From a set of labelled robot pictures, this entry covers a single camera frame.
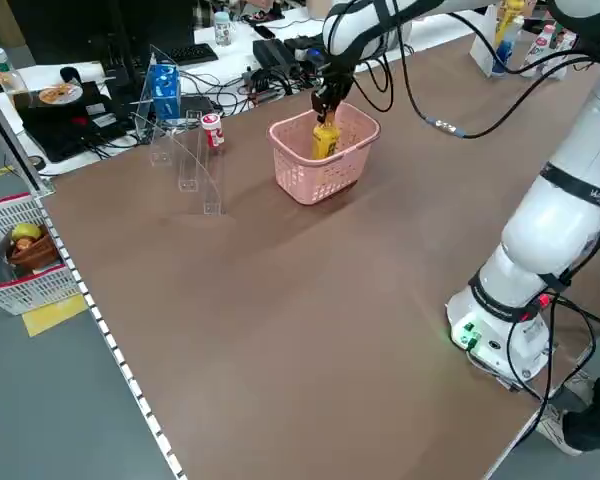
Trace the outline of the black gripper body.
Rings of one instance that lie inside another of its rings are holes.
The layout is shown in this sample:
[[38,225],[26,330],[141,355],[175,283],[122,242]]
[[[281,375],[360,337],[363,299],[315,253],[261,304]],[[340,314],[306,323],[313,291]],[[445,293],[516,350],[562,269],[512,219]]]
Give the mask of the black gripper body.
[[331,62],[320,67],[318,73],[322,84],[312,92],[313,104],[339,104],[347,97],[353,84],[352,66]]

